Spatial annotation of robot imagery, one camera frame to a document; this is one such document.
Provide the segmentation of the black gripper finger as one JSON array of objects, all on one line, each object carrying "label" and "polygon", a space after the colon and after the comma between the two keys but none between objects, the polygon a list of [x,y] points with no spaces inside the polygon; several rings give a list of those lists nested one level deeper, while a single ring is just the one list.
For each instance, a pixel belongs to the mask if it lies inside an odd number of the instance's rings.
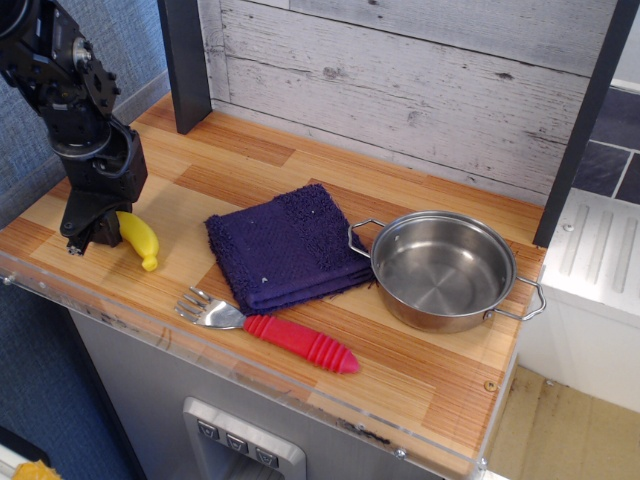
[{"label": "black gripper finger", "polygon": [[116,247],[122,242],[116,210],[108,210],[93,222],[92,241]]},{"label": "black gripper finger", "polygon": [[96,230],[94,227],[87,227],[86,229],[71,235],[67,243],[68,253],[74,256],[84,256],[89,245],[94,241],[95,235]]}]

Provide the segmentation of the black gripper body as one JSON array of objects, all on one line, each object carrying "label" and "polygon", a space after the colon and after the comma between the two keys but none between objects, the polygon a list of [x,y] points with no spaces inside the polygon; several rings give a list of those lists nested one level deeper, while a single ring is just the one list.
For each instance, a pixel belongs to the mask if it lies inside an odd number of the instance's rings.
[{"label": "black gripper body", "polygon": [[108,210],[131,212],[147,179],[140,136],[130,126],[111,117],[92,140],[67,136],[59,142],[71,192],[60,232],[69,239]]}]

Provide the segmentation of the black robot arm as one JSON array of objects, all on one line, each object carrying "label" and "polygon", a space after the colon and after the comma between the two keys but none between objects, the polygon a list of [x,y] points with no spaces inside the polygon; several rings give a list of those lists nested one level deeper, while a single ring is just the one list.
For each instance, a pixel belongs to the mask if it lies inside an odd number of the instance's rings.
[{"label": "black robot arm", "polygon": [[113,114],[115,74],[58,2],[4,1],[1,75],[44,121],[70,182],[60,227],[68,251],[117,246],[119,215],[139,199],[147,168],[138,133]]}]

